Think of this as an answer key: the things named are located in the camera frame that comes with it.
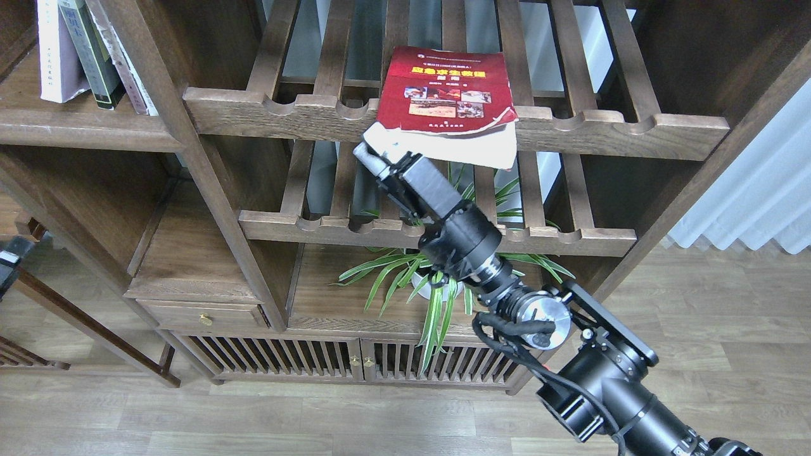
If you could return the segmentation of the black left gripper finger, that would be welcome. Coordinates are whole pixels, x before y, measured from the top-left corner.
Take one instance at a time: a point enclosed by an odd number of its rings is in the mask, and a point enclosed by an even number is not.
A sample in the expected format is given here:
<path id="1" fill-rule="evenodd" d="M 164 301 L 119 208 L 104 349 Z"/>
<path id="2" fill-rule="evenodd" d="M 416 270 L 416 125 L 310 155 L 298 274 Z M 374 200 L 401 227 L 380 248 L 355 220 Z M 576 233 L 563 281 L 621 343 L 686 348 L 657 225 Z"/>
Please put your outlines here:
<path id="1" fill-rule="evenodd" d="M 18 269 L 23 259 L 29 255 L 35 242 L 22 236 L 15 236 L 1 251 L 1 300 L 18 278 Z"/>

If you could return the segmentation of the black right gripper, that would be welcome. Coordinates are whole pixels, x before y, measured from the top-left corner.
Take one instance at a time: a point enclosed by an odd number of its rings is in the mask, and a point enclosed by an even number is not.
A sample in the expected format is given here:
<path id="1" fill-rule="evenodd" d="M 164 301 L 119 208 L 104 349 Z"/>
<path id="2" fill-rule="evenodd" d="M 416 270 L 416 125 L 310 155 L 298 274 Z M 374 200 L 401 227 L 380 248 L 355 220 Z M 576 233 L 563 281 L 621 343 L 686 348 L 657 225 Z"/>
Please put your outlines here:
<path id="1" fill-rule="evenodd" d="M 463 282 L 489 282 L 503 263 L 495 252 L 502 234 L 461 195 L 429 158 L 402 148 L 377 153 L 362 142 L 354 156 L 409 219 L 442 219 L 426 226 L 418 248 L 444 274 Z"/>

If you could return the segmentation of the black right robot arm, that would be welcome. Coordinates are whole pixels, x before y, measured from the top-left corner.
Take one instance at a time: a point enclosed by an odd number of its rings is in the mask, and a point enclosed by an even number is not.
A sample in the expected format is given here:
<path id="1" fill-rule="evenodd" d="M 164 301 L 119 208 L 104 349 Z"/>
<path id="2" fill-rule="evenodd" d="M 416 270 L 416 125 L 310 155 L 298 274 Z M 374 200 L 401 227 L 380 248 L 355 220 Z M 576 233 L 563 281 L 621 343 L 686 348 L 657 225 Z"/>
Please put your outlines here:
<path id="1" fill-rule="evenodd" d="M 429 159 L 367 144 L 354 156 L 408 216 L 426 223 L 418 248 L 486 308 L 474 317 L 475 334 L 542 382 L 540 402 L 577 441 L 605 434 L 620 455 L 756 454 L 740 441 L 702 438 L 646 389 L 641 381 L 658 356 L 585 289 L 525 286 L 497 253 L 498 228 Z"/>

